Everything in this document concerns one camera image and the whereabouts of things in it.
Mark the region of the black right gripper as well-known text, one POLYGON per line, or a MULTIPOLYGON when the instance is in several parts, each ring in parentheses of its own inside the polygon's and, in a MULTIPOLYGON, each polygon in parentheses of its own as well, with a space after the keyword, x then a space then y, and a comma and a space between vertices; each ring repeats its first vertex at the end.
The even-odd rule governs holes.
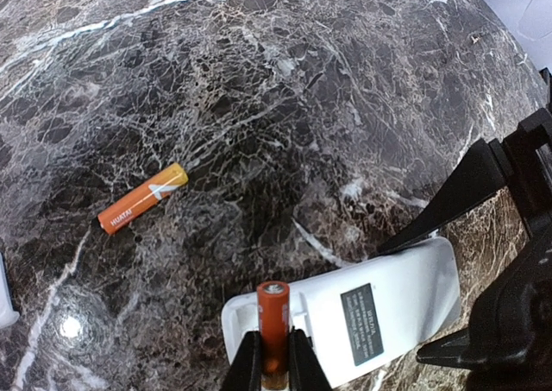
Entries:
POLYGON ((507 184, 529 240, 474 302, 468 328, 422 346, 421 364, 506 374, 548 367, 551 345, 551 114, 540 109, 501 143, 479 139, 423 211, 377 248, 423 240, 507 184))

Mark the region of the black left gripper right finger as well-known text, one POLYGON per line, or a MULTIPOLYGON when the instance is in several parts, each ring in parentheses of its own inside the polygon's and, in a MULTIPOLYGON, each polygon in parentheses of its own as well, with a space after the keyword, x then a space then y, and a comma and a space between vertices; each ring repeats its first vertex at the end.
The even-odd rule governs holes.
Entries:
POLYGON ((293 328, 288 343, 289 389, 331 391, 332 387, 304 331, 293 328))

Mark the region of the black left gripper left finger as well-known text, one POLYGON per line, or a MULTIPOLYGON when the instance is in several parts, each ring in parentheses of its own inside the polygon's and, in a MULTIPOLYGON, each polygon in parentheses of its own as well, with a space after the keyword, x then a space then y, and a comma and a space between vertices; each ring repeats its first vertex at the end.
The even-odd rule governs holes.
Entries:
POLYGON ((258 331, 248 331, 243 337, 221 391, 261 391, 261 337, 258 331))

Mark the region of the white red remote control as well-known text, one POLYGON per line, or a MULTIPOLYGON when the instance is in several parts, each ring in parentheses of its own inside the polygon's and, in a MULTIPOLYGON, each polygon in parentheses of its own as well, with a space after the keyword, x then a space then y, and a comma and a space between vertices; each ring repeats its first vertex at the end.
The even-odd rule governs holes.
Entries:
MULTIPOLYGON (((333 388, 409 352, 461 309, 453 247, 440 236, 287 285, 290 330, 304 331, 333 388)), ((257 289, 225 304, 222 328, 232 363, 246 333, 259 330, 257 289)))

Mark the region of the orange AAA battery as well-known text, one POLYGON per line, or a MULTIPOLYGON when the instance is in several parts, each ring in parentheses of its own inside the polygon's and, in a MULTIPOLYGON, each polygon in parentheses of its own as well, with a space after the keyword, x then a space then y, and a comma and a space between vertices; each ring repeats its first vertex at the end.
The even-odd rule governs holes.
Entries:
POLYGON ((173 163, 99 213, 100 227, 109 235, 115 234, 187 182, 186 171, 173 163))
POLYGON ((288 384, 290 288, 283 281, 266 281, 257 287, 261 340, 261 385, 284 390, 288 384))

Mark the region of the white battery cover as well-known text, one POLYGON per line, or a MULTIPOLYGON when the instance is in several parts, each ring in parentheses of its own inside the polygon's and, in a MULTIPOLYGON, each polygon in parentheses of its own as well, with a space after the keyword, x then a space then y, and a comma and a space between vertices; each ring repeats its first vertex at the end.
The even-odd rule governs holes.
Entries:
POLYGON ((0 328, 4 329, 13 325, 20 318, 20 313, 12 305, 3 258, 0 259, 0 277, 0 328))

